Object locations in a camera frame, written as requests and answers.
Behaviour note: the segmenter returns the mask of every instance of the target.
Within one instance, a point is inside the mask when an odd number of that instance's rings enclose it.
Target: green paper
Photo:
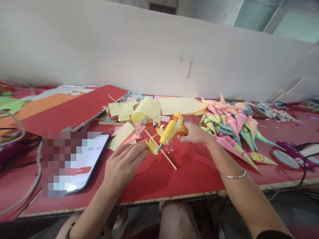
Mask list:
[[[13,101],[11,100],[12,98],[6,98],[6,100],[10,99],[10,102],[7,102],[4,105],[0,105],[0,110],[2,111],[7,111],[11,114],[16,114],[16,112],[18,112],[21,107],[25,104],[28,103],[29,101],[25,101],[25,100],[20,100],[20,99],[14,99]],[[8,116],[7,114],[1,114],[0,118]]]
[[[16,101],[16,100],[17,99],[15,99],[15,98],[8,98],[8,97],[0,96],[0,106],[5,105],[5,104],[10,103],[10,102],[13,102],[13,101]]]

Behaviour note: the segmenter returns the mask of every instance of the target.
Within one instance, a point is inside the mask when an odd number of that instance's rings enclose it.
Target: smartphone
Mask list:
[[[85,154],[84,164],[72,179],[71,185],[66,192],[67,194],[81,191],[88,185],[89,179],[101,159],[110,138],[110,134],[100,134],[94,139],[87,140],[87,147],[83,153]]]

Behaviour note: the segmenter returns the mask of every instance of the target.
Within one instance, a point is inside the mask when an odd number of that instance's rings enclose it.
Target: cable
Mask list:
[[[11,209],[15,208],[16,206],[18,206],[19,204],[23,203],[33,192],[33,190],[36,188],[39,180],[40,180],[40,177],[41,177],[41,173],[42,173],[42,165],[41,165],[41,150],[42,150],[42,142],[40,143],[39,145],[39,149],[38,149],[38,155],[37,155],[37,164],[38,164],[38,175],[37,175],[37,178],[34,182],[34,184],[32,185],[32,188],[30,189],[30,191],[28,192],[28,194],[20,201],[18,202],[17,204],[13,205],[12,207],[4,210],[3,212],[0,212],[0,215],[10,211]]]
[[[24,137],[24,135],[26,134],[26,130],[25,130],[24,126],[21,124],[21,122],[13,114],[10,114],[10,113],[8,113],[6,111],[0,111],[0,113],[8,114],[9,116],[11,116],[14,119],[14,121],[19,125],[19,127],[20,127],[20,129],[22,131],[21,135],[18,138],[14,139],[12,141],[9,141],[7,143],[0,144],[0,147],[2,147],[4,145],[8,145],[10,143],[13,143],[13,142],[16,142],[16,141],[22,139]],[[23,203],[32,194],[33,190],[36,188],[36,186],[37,186],[37,184],[38,184],[38,182],[40,180],[41,173],[42,173],[41,150],[42,150],[42,141],[39,144],[39,149],[38,149],[38,154],[37,154],[38,175],[37,175],[37,178],[36,178],[35,182],[33,183],[32,187],[31,187],[30,191],[28,192],[28,194],[20,202],[18,202],[17,204],[13,205],[12,207],[10,207],[10,208],[2,211],[2,212],[0,212],[0,215],[10,211],[11,209],[15,208],[19,204]]]
[[[16,141],[19,141],[20,139],[22,139],[25,136],[25,134],[26,134],[26,130],[24,129],[24,127],[21,124],[21,122],[13,114],[11,114],[9,112],[6,112],[6,111],[2,111],[2,110],[0,110],[0,113],[7,114],[7,115],[11,116],[14,119],[14,121],[18,124],[18,126],[20,127],[20,129],[22,131],[20,137],[14,139],[14,140],[11,140],[9,142],[0,144],[0,147],[2,147],[2,146],[8,145],[10,143],[13,143],[13,142],[16,142]]]

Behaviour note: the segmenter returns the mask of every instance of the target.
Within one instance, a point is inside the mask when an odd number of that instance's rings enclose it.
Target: bangle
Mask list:
[[[239,175],[239,176],[226,176],[226,175],[224,175],[224,174],[220,174],[221,176],[223,176],[223,177],[225,177],[225,178],[231,178],[231,179],[238,179],[238,178],[243,178],[243,177],[245,177],[246,176],[246,170],[245,169],[243,169],[244,170],[244,172],[241,174],[241,175]]]

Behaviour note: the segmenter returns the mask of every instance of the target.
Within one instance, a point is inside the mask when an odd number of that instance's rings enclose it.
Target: bamboo skewer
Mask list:
[[[152,138],[152,136],[147,132],[147,130],[145,130],[145,132],[149,135],[149,137]],[[177,170],[177,167],[173,164],[173,162],[169,159],[169,157],[166,155],[166,153],[161,149],[161,152],[164,154],[164,156],[168,159],[168,161],[171,163],[171,165],[174,167],[175,170]]]

